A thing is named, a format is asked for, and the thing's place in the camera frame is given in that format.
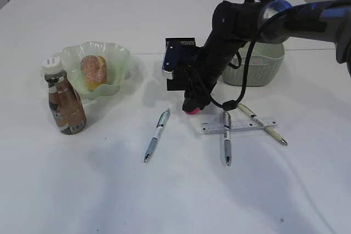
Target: bread roll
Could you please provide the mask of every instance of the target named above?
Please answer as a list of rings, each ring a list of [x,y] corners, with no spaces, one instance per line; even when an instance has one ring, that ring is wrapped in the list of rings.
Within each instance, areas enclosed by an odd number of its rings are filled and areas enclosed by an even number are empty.
[[[86,87],[95,90],[107,82],[107,65],[101,56],[85,56],[81,61],[81,70]]]

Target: basket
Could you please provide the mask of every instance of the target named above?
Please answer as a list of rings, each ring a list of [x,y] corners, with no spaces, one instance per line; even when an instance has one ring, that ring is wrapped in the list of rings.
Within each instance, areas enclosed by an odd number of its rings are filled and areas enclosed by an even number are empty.
[[[222,73],[223,81],[229,85],[242,85],[242,76],[244,74],[244,63],[247,49],[250,43],[247,43],[239,50],[242,57],[241,67],[237,70],[227,67]],[[283,44],[265,44],[256,43],[251,55],[248,67],[247,86],[265,86],[271,82],[284,58]],[[231,63],[238,65],[235,56]]]

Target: white bottle cap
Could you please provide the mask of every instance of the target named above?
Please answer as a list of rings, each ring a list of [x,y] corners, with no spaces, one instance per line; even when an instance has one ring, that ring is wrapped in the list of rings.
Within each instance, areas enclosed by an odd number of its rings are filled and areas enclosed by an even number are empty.
[[[56,74],[62,70],[62,62],[58,58],[49,58],[43,61],[44,74]]]

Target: pen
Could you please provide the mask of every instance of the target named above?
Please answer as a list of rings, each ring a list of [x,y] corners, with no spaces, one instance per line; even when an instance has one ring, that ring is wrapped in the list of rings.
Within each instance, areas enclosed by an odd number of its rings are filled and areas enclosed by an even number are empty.
[[[231,163],[231,143],[230,143],[230,128],[231,120],[229,112],[223,112],[223,125],[224,125],[224,157],[227,166]]]
[[[160,117],[160,119],[157,123],[157,126],[156,126],[155,135],[151,139],[149,147],[145,153],[144,163],[146,163],[150,159],[151,155],[154,153],[157,142],[161,137],[162,131],[165,128],[165,125],[168,121],[170,114],[171,114],[171,111],[169,108],[161,114],[161,117]]]
[[[265,123],[262,121],[261,118],[259,118],[258,116],[256,116],[253,111],[251,111],[247,106],[245,106],[244,104],[238,104],[237,106],[244,114],[246,114],[247,116],[249,116],[251,119],[253,119],[256,123],[262,125],[262,126],[266,126]],[[264,131],[269,134],[270,136],[272,136],[276,141],[278,141],[279,143],[281,143],[282,145],[287,145],[287,141],[284,140],[283,137],[281,137],[280,134],[278,134],[272,127],[264,127],[263,128]]]

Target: ruler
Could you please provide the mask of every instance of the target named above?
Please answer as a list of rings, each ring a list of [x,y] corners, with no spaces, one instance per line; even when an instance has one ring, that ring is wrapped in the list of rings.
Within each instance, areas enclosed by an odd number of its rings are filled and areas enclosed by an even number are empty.
[[[265,126],[256,123],[252,119],[232,121],[230,131],[242,132],[242,131],[250,131],[250,130],[259,130],[265,127],[274,127],[277,125],[276,120],[274,120],[271,117],[264,117],[261,119],[264,121]],[[203,134],[221,134],[224,132],[223,124],[219,122],[201,123],[200,126]]]

